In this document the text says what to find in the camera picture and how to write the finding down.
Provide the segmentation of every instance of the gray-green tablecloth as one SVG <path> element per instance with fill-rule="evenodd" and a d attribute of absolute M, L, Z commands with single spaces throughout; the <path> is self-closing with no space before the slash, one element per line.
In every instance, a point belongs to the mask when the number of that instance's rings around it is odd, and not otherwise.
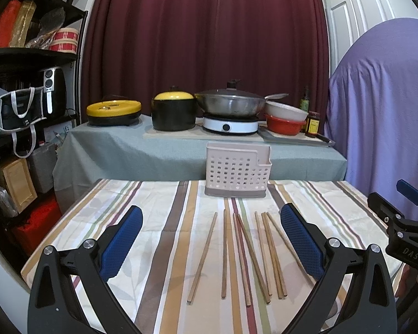
<path fill-rule="evenodd" d="M 54 189 L 63 212 L 100 178 L 129 181 L 205 179 L 207 140 L 143 138 L 152 119 L 130 127 L 74 128 L 59 150 Z M 270 179 L 340 181 L 347 161 L 329 147 L 271 144 Z"/>

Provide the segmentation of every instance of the red bowl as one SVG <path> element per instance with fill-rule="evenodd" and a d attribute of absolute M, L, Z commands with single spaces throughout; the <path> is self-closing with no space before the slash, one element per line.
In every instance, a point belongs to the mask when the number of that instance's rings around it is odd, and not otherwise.
<path fill-rule="evenodd" d="M 268 129 L 271 132 L 284 134 L 287 136 L 297 135 L 302 129 L 302 127 L 306 124 L 305 121 L 302 121 L 302 122 L 287 121 L 285 119 L 272 117 L 266 114 L 265 114 L 265 118 L 266 118 L 266 124 L 268 125 Z"/>

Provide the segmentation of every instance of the silver screw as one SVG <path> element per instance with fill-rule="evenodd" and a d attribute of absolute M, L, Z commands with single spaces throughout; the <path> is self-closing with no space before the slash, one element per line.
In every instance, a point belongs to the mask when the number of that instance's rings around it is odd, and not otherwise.
<path fill-rule="evenodd" d="M 341 245 L 341 242 L 338 239 L 330 239 L 328 240 L 328 243 L 331 247 L 339 247 Z"/>
<path fill-rule="evenodd" d="M 47 247 L 45 247 L 44 249 L 43 249 L 43 253 L 45 254 L 45 255 L 49 255 L 50 253 L 52 253 L 52 251 L 53 251 L 53 247 L 52 246 L 47 246 Z"/>
<path fill-rule="evenodd" d="M 95 240 L 93 239 L 88 239 L 84 241 L 84 247 L 86 249 L 91 249 L 94 246 Z"/>
<path fill-rule="evenodd" d="M 370 248 L 371 248 L 371 249 L 372 249 L 372 251 L 373 251 L 373 252 L 375 252 L 375 253 L 381 252 L 380 247 L 379 247 L 378 245 L 376 245 L 376 244 L 372 244 L 372 245 L 370 246 Z"/>

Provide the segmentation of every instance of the wooden chopstick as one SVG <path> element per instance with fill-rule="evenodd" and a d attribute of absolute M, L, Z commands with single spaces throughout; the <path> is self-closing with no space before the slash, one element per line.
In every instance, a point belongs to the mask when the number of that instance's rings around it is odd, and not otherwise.
<path fill-rule="evenodd" d="M 251 306 L 251 294 L 249 292 L 248 282 L 246 281 L 246 262 L 245 258 L 242 253 L 242 246 L 240 244 L 240 233 L 239 233 L 239 224 L 237 223 L 237 219 L 235 218 L 235 213 L 232 214 L 232 218 L 234 220 L 234 228 L 235 228 L 235 237 L 237 238 L 237 247 L 239 250 L 239 259 L 240 259 L 240 269 L 242 271 L 242 282 L 243 282 L 243 290 L 245 292 L 245 301 L 246 306 Z"/>
<path fill-rule="evenodd" d="M 192 301 L 195 297 L 196 288 L 198 286 L 198 283 L 200 282 L 201 271 L 203 270 L 203 265 L 205 263 L 205 259 L 206 259 L 206 256 L 208 254 L 208 251 L 209 251 L 210 239 L 212 237 L 213 228 L 215 227 L 215 222 L 216 221 L 217 221 L 217 213 L 215 212 L 215 214 L 213 216 L 213 219 L 212 219 L 212 224 L 211 224 L 210 229 L 209 229 L 208 238 L 206 239 L 205 248 L 203 249 L 203 253 L 202 253 L 201 258 L 200 258 L 200 263 L 198 264 L 198 268 L 196 269 L 196 273 L 195 273 L 195 276 L 193 278 L 192 287 L 189 291 L 189 296 L 187 297 L 187 303 L 188 304 L 192 304 Z"/>
<path fill-rule="evenodd" d="M 263 276 L 262 276 L 262 273 L 260 272 L 260 266 L 259 266 L 259 262 L 257 261 L 257 256 L 255 255 L 255 252 L 254 252 L 254 247 L 252 246 L 249 236 L 246 234 L 246 229 L 245 229 L 245 226 L 243 225 L 243 221 L 240 218 L 240 215 L 237 213 L 236 216 L 237 216 L 237 221 L 239 222 L 239 225 L 243 231 L 243 236 L 245 237 L 246 245 L 248 246 L 249 255 L 251 256 L 251 260 L 252 260 L 252 266 L 255 270 L 255 274 L 257 275 L 257 278 L 259 279 L 260 290 L 262 291 L 263 298 L 265 299 L 266 304 L 269 304 L 271 302 L 271 298 L 268 294 L 268 289 L 265 286 L 265 282 L 263 281 Z"/>
<path fill-rule="evenodd" d="M 268 222 L 268 216 L 265 212 L 262 213 L 263 226 L 265 227 L 266 239 L 268 240 L 268 247 L 273 262 L 274 280 L 277 287 L 277 297 L 283 299 L 288 295 L 286 292 L 285 282 L 283 280 L 282 269 L 280 266 L 279 258 L 277 256 L 277 250 L 275 249 L 274 239 L 272 237 L 271 228 Z"/>
<path fill-rule="evenodd" d="M 265 271 L 266 288 L 268 289 L 268 295 L 272 296 L 271 285 L 269 283 L 271 276 L 269 274 L 268 264 L 266 262 L 265 244 L 263 242 L 264 238 L 262 236 L 262 230 L 260 229 L 260 219 L 259 219 L 259 214 L 257 213 L 257 211 L 255 212 L 255 222 L 257 223 L 257 232 L 259 233 L 260 252 L 262 253 L 262 262 L 263 262 L 263 269 Z"/>
<path fill-rule="evenodd" d="M 299 269 L 302 271 L 302 274 L 305 276 L 306 281 L 311 285 L 315 285 L 316 280 L 315 278 L 313 278 L 312 276 L 310 276 L 305 268 L 303 267 L 302 263 L 300 262 L 299 256 L 297 255 L 297 253 L 295 252 L 294 247 L 291 245 L 290 242 L 288 242 L 288 240 L 286 239 L 286 237 L 284 236 L 283 232 L 281 229 L 279 229 L 279 226 L 277 225 L 277 223 L 275 222 L 275 220 L 272 218 L 272 216 L 270 215 L 269 212 L 266 213 L 266 215 L 268 216 L 269 220 L 271 221 L 271 223 L 273 224 L 273 226 L 275 227 L 275 229 L 277 230 L 277 233 L 279 234 L 279 236 L 282 238 L 283 242 L 285 243 L 286 247 L 288 248 L 288 250 L 290 250 L 290 253 L 292 254 L 295 262 L 297 262 L 297 265 L 299 266 Z"/>
<path fill-rule="evenodd" d="M 227 275 L 228 275 L 228 212 L 223 211 L 223 276 L 222 276 L 222 299 L 226 299 L 226 286 L 227 286 Z"/>

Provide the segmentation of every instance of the utensil holder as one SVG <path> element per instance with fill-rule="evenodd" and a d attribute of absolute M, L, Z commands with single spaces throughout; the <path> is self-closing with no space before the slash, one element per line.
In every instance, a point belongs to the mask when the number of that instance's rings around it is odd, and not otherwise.
<path fill-rule="evenodd" d="M 205 194 L 229 198 L 266 196 L 271 146 L 209 142 L 206 152 Z"/>

